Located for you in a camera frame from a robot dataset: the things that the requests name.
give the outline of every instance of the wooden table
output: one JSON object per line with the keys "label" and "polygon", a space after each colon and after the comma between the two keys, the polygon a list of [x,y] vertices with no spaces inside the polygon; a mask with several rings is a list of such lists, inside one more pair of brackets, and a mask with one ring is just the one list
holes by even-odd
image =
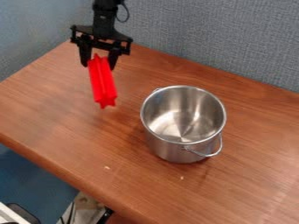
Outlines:
{"label": "wooden table", "polygon": [[[3,81],[0,142],[139,223],[299,223],[299,94],[132,48],[115,108],[94,103],[70,43]],[[143,100],[175,84],[206,88],[228,111],[223,152],[196,164],[146,147]]]}

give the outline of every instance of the stainless steel pot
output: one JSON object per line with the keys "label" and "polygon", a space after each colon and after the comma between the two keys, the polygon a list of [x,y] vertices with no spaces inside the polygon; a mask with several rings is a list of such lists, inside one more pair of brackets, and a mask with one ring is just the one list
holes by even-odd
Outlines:
{"label": "stainless steel pot", "polygon": [[220,153],[227,113],[208,91],[190,86],[156,89],[144,100],[140,117],[148,148],[160,158],[188,164]]}

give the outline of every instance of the red object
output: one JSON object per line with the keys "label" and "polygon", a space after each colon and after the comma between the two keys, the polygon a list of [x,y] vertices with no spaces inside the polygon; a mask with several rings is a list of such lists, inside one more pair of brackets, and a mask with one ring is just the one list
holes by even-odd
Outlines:
{"label": "red object", "polygon": [[100,58],[95,53],[95,58],[88,61],[88,74],[95,102],[102,108],[116,106],[118,90],[107,57]]}

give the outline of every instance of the pot rim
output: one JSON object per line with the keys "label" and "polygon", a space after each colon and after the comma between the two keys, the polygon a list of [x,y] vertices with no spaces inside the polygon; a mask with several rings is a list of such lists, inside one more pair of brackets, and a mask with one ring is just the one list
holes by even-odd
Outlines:
{"label": "pot rim", "polygon": [[[222,125],[219,127],[219,130],[208,137],[206,137],[204,139],[199,140],[199,141],[194,141],[194,142],[187,142],[187,143],[183,143],[183,142],[176,142],[176,141],[170,141],[164,138],[162,138],[150,128],[148,128],[148,125],[146,124],[146,120],[144,120],[144,110],[146,110],[146,104],[147,102],[150,101],[150,99],[158,95],[159,93],[162,93],[164,90],[167,89],[171,89],[171,88],[194,88],[196,89],[198,91],[202,91],[204,93],[207,93],[215,100],[216,102],[219,103],[220,105],[220,108],[222,108],[222,112],[223,112],[223,121],[222,121]],[[150,131],[151,134],[154,134],[155,137],[158,137],[160,140],[163,140],[164,142],[167,143],[171,143],[171,144],[179,144],[179,145],[191,145],[191,144],[199,144],[199,143],[204,143],[207,141],[210,141],[223,130],[224,126],[226,126],[226,123],[227,123],[227,110],[226,110],[226,107],[219,99],[219,97],[212,94],[210,91],[207,91],[206,89],[203,88],[199,88],[199,87],[194,87],[194,86],[187,86],[187,85],[175,85],[175,86],[168,86],[168,87],[159,87],[148,96],[147,98],[144,99],[144,103],[143,103],[143,106],[142,106],[142,109],[140,109],[140,119],[142,119],[142,122],[143,122],[143,125],[146,127],[146,129]]]}

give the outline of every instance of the gray fabric wall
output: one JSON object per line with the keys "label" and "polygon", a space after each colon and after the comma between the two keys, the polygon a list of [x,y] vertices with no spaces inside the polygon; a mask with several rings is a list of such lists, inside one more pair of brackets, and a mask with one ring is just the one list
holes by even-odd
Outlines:
{"label": "gray fabric wall", "polygon": [[87,23],[92,0],[0,0],[0,80],[46,54]]}
{"label": "gray fabric wall", "polygon": [[299,92],[299,1],[128,0],[135,42]]}
{"label": "gray fabric wall", "polygon": [[[0,80],[70,37],[71,24],[91,24],[91,3],[0,0]],[[299,92],[299,1],[127,0],[127,6],[131,19],[116,27],[136,43]]]}

